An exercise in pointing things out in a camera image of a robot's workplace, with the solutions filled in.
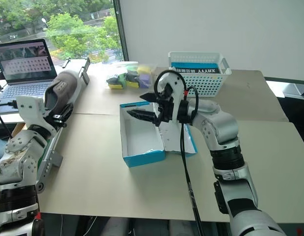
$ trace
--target laptop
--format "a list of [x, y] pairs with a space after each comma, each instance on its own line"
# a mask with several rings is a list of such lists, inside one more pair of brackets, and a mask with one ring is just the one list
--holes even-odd
[[[43, 97], [57, 76], [44, 39], [0, 44], [0, 70], [7, 82], [7, 88], [0, 94], [0, 104], [19, 95]], [[17, 111], [0, 106], [0, 113]]]

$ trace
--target laptop screen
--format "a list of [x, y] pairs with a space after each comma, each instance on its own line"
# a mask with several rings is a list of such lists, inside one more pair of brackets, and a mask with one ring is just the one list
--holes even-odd
[[48, 81], [57, 76], [44, 39], [0, 44], [0, 69], [8, 84]]

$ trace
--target robotic arm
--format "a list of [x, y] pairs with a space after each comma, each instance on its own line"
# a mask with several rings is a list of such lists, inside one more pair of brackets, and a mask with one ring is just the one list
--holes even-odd
[[190, 123], [202, 133], [213, 160], [217, 204], [221, 213], [229, 215], [234, 236], [284, 236], [278, 224], [257, 208], [258, 198], [248, 164], [241, 154], [235, 118], [209, 100], [200, 100], [194, 115], [196, 102], [184, 99], [184, 87], [181, 75], [164, 71], [156, 81], [155, 93], [141, 96], [158, 103], [159, 114], [143, 110], [128, 113], [156, 126], [169, 120]]
[[37, 165], [47, 140], [52, 139], [72, 113], [81, 91], [78, 73], [61, 72], [42, 98], [18, 96], [17, 108], [26, 122], [10, 139], [0, 159], [0, 236], [42, 236], [44, 224], [35, 189]]

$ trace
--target green foliage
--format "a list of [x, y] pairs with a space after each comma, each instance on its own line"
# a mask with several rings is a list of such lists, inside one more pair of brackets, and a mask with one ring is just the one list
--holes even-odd
[[33, 27], [41, 18], [48, 21], [52, 15], [65, 12], [89, 20], [89, 13], [110, 7], [110, 0], [0, 0], [0, 19], [18, 30]]
[[117, 60], [123, 60], [123, 53], [122, 53], [122, 47], [119, 37], [115, 11], [113, 8], [111, 8], [109, 9], [109, 12], [110, 12], [110, 16], [107, 16], [104, 19], [104, 27], [107, 31], [108, 37], [112, 39], [112, 44], [110, 44], [110, 48], [113, 49]]
[[47, 37], [60, 49], [57, 56], [61, 59], [95, 54], [97, 60], [106, 61], [105, 50], [114, 45], [104, 27], [84, 25], [76, 15], [72, 17], [64, 13], [52, 16], [48, 26]]

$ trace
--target window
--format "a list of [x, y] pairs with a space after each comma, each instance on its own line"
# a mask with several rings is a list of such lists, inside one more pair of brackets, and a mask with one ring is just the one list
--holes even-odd
[[92, 63], [127, 60], [119, 36], [124, 35], [119, 0], [115, 1], [0, 0], [0, 44], [44, 38], [55, 65], [66, 58], [90, 57]]

